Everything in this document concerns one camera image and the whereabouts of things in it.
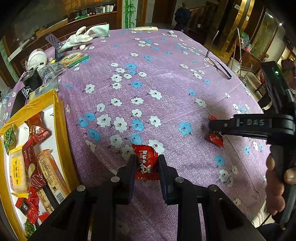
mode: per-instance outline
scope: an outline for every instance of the silver screw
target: silver screw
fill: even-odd
[[[182,178],[182,177],[176,177],[175,180],[176,180],[176,182],[178,182],[178,183],[182,183],[182,182],[184,182],[184,178]]]
[[[117,176],[111,178],[111,182],[113,182],[113,183],[116,183],[116,182],[118,182],[119,180],[120,180],[120,178],[117,177]]]
[[[83,192],[85,190],[85,186],[84,185],[79,185],[78,187],[77,187],[77,191],[78,192]]]
[[[218,187],[216,185],[212,184],[212,185],[210,185],[210,190],[216,192],[216,191],[218,191]]]

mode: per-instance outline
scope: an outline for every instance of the purple tablecloth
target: purple tablecloth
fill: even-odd
[[[227,80],[207,65],[202,45],[166,33],[113,30],[82,51],[88,61],[58,77],[77,174],[98,184],[127,163],[131,143],[150,145],[192,183],[217,184],[252,219],[265,198],[269,147],[224,136],[220,148],[208,141],[208,118],[262,111],[232,72]],[[54,57],[53,48],[45,52]],[[176,220],[177,207],[164,204],[157,181],[136,180],[131,205],[118,207],[119,230],[132,240],[175,240]]]

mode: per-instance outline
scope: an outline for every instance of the finger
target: finger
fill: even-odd
[[[266,197],[266,208],[272,215],[274,215],[274,210],[281,212],[285,206],[285,199],[282,196],[269,195]]]
[[[266,159],[266,166],[267,166],[267,168],[268,168],[269,171],[273,171],[274,168],[275,168],[275,166],[276,166],[271,153],[269,154],[269,156]]]
[[[296,184],[296,167],[291,168],[285,172],[284,180],[290,185]]]
[[[273,195],[283,195],[284,184],[278,179],[275,171],[266,172],[267,186],[266,193]]]

